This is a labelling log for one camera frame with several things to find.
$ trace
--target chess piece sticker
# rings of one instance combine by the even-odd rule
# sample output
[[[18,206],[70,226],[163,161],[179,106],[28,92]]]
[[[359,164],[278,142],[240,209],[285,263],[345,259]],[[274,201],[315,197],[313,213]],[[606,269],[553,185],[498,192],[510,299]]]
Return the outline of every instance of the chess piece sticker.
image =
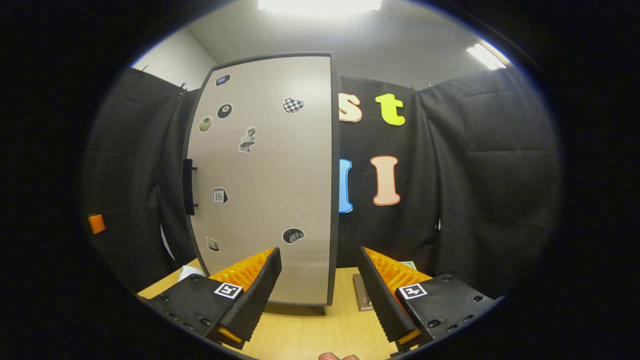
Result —
[[[200,130],[201,133],[206,133],[211,128],[211,124],[213,124],[213,119],[208,116],[200,121],[198,130]]]
[[[304,107],[304,105],[304,101],[296,100],[292,97],[288,97],[282,101],[282,108],[287,114],[297,113],[298,111],[302,110],[302,107]]]
[[[225,188],[214,188],[212,198],[214,204],[224,204],[229,200]]]
[[[231,104],[224,104],[223,106],[220,106],[220,109],[218,109],[218,119],[224,119],[228,117],[229,115],[231,115],[231,111],[233,109],[234,107]]]
[[[238,151],[239,152],[245,152],[245,153],[249,153],[251,152],[251,146],[255,145],[255,126],[249,127],[246,130],[246,136],[242,137],[242,139],[240,139],[240,144],[238,145]]]
[[[294,242],[305,237],[305,233],[297,227],[291,227],[286,229],[284,233],[282,233],[282,240],[289,245],[292,245]]]

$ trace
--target white wall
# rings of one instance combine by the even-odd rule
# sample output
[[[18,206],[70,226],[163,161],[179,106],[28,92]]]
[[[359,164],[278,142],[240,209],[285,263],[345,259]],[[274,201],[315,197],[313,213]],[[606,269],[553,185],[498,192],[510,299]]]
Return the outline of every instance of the white wall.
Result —
[[[191,33],[182,29],[151,48],[131,67],[142,70],[146,66],[145,72],[149,74],[177,86],[186,83],[188,90],[195,90],[202,86],[215,64]]]

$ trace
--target checkered heart sticker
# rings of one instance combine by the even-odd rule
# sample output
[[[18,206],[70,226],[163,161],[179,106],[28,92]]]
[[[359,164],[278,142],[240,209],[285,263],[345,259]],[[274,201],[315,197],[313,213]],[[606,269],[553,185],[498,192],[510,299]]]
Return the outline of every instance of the checkered heart sticker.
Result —
[[[295,114],[302,109],[305,105],[304,101],[292,99],[290,97],[282,101],[282,108],[287,114]]]

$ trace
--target table surface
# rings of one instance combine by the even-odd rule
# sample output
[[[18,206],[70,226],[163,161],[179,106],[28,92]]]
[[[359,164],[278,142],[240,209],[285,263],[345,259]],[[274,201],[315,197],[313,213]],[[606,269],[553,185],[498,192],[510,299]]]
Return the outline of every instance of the table surface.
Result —
[[[200,267],[197,259],[187,265]],[[178,281],[181,270],[138,295],[155,297]],[[397,347],[387,341],[373,310],[358,310],[353,287],[357,272],[358,268],[336,269],[333,305],[324,308],[326,315],[307,307],[268,304],[251,341],[242,350],[228,348],[263,360],[316,360],[323,352],[333,352],[341,359],[351,354],[361,360],[388,359]]]

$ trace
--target black sticker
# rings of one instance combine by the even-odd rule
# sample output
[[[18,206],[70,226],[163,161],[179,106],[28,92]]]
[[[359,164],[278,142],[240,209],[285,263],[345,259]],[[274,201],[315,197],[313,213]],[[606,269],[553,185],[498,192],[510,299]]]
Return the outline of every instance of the black sticker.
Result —
[[[238,151],[249,153],[251,152],[251,146],[255,145],[255,141],[257,137],[255,136],[256,129],[255,126],[251,126],[246,130],[246,136],[243,136],[240,139],[240,144],[238,144]]]
[[[224,76],[219,77],[219,78],[216,80],[216,87],[218,87],[218,86],[220,86],[220,85],[222,85],[222,84],[226,83],[227,81],[229,81],[229,79],[230,79],[230,78],[231,78],[231,75],[230,75],[230,74],[227,74],[227,75],[224,75]]]
[[[218,242],[216,240],[213,240],[212,238],[205,236],[204,237],[205,240],[207,240],[207,247],[209,248],[209,250],[213,251],[213,252],[218,252],[220,251],[220,245],[218,245]]]
[[[220,109],[218,109],[218,119],[224,119],[225,117],[228,117],[229,115],[231,115],[231,111],[234,109],[233,106],[231,106],[231,104],[224,104],[223,106],[220,106]]]
[[[305,233],[303,233],[302,230],[298,229],[297,227],[286,229],[284,233],[282,233],[282,240],[288,243],[289,245],[293,244],[294,242],[304,237],[305,237]]]

